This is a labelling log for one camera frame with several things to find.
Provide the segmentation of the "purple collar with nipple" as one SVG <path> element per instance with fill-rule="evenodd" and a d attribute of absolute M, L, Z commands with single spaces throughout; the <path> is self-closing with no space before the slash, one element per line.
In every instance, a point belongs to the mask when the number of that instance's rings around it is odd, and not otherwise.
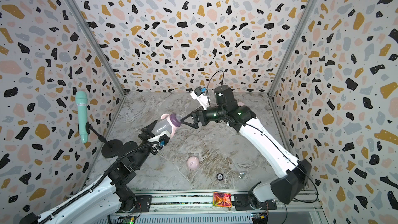
<path fill-rule="evenodd" d="M 170 114 L 170 121 L 176 128 L 181 126 L 180 117 L 178 117 L 176 114 Z"/>

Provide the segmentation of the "clear baby bottle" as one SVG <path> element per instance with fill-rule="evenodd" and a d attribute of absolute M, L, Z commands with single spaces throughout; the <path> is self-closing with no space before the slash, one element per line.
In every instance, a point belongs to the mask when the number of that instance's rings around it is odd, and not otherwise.
<path fill-rule="evenodd" d="M 159 120 L 152 133 L 153 135 L 158 136 L 165 131 L 167 131 L 169 134 L 173 133 L 173 126 L 169 123 L 167 118 Z"/>

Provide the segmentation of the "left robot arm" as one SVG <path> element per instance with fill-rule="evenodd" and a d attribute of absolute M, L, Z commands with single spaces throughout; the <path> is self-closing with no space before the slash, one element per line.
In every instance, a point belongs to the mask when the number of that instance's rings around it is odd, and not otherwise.
<path fill-rule="evenodd" d="M 181 123 L 173 124 L 170 115 L 142 128 L 141 144 L 120 140 L 106 141 L 105 158 L 115 158 L 109 168 L 91 185 L 53 209 L 40 215 L 29 213 L 22 224 L 89 224 L 116 212 L 142 212 L 150 197 L 140 200 L 127 184 L 136 176 L 150 154 L 157 154 L 174 136 Z"/>

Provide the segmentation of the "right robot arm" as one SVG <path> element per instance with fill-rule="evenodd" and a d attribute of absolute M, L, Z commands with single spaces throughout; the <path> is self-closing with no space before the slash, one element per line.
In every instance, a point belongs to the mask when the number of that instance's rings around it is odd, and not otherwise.
<path fill-rule="evenodd" d="M 201 106 L 181 118 L 182 124 L 198 129 L 212 121 L 224 122 L 250 141 L 277 175 L 277 179 L 259 182 L 249 190 L 248 201 L 253 208 L 260 208 L 262 203 L 274 199 L 290 204 L 311 181 L 310 162 L 306 159 L 299 160 L 278 143 L 257 115 L 247 105 L 235 99 L 229 86 L 221 85 L 214 89 L 214 106 L 210 104 L 206 88 L 197 87 L 190 95 Z"/>

